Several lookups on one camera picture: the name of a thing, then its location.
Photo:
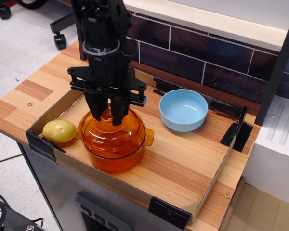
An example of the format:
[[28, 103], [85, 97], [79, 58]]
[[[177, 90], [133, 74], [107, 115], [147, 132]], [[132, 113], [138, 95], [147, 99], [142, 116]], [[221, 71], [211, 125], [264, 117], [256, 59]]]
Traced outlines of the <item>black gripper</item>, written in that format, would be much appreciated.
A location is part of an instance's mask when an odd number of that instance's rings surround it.
[[97, 121], [102, 120], [101, 115], [108, 109], [110, 99], [112, 123], [121, 125], [130, 104], [141, 107], [146, 104], [146, 84], [131, 73], [119, 42], [112, 48], [98, 48], [84, 42], [82, 48], [89, 65], [68, 68], [71, 88], [84, 92], [90, 112]]

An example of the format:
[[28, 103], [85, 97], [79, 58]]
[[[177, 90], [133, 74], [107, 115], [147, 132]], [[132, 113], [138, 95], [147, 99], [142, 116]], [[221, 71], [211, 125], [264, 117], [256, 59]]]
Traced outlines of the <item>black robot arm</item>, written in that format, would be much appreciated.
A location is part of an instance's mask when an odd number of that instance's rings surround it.
[[79, 25], [79, 45], [89, 65], [70, 67], [71, 88], [82, 91], [92, 116], [102, 120], [110, 109], [113, 125], [118, 126], [129, 112], [130, 104], [144, 106], [146, 84], [128, 68], [130, 59], [126, 37], [131, 28], [131, 13], [121, 0], [73, 0]]

